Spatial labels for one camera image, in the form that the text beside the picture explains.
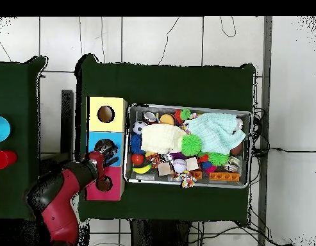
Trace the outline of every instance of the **red cup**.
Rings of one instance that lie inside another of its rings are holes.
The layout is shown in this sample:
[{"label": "red cup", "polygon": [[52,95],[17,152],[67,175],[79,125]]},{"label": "red cup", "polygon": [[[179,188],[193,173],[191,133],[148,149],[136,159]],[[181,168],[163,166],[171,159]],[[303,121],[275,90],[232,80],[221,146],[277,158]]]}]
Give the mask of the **red cup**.
[{"label": "red cup", "polygon": [[17,161],[17,155],[12,151],[0,151],[0,170]]}]

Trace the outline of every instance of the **soccer ball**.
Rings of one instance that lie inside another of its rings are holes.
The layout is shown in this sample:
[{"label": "soccer ball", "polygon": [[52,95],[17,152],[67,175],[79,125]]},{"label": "soccer ball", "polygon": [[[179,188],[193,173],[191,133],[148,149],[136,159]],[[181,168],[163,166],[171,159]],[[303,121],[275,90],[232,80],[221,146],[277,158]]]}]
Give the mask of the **soccer ball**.
[{"label": "soccer ball", "polygon": [[134,125],[133,125],[133,131],[136,134],[141,135],[142,134],[142,129],[143,129],[144,126],[146,126],[146,123],[142,122],[141,120],[138,121],[138,122],[135,122]]}]

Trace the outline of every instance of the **knitted cloth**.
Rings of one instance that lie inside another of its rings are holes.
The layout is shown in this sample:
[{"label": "knitted cloth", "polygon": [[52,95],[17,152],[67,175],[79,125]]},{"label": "knitted cloth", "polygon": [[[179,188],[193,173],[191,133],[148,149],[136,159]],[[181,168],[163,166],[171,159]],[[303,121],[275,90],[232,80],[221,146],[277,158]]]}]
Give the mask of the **knitted cloth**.
[{"label": "knitted cloth", "polygon": [[204,113],[185,121],[188,130],[202,140],[202,152],[229,154],[245,138],[242,130],[235,131],[237,116],[225,113]]},{"label": "knitted cloth", "polygon": [[159,154],[181,152],[181,141],[185,135],[184,130],[170,124],[144,126],[141,149]]}]

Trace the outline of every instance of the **green spiky ball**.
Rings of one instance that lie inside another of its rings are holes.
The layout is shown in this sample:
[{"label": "green spiky ball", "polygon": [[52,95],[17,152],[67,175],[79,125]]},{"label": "green spiky ball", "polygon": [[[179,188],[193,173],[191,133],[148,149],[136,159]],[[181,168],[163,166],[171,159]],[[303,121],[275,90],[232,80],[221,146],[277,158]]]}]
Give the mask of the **green spiky ball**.
[{"label": "green spiky ball", "polygon": [[181,152],[185,156],[194,156],[200,152],[202,141],[197,135],[185,135],[181,141]]},{"label": "green spiky ball", "polygon": [[182,120],[187,120],[191,116],[191,111],[187,108],[183,108],[181,110],[181,119]]},{"label": "green spiky ball", "polygon": [[229,154],[209,153],[209,162],[215,166],[222,166],[228,161]]}]

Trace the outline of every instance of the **blue bowl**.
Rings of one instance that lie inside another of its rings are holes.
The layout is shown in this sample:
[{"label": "blue bowl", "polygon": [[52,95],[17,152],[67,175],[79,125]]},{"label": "blue bowl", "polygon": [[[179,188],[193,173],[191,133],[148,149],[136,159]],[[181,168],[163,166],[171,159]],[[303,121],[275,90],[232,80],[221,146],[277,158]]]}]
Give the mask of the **blue bowl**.
[{"label": "blue bowl", "polygon": [[11,126],[8,121],[0,116],[0,142],[6,140],[11,132]]}]

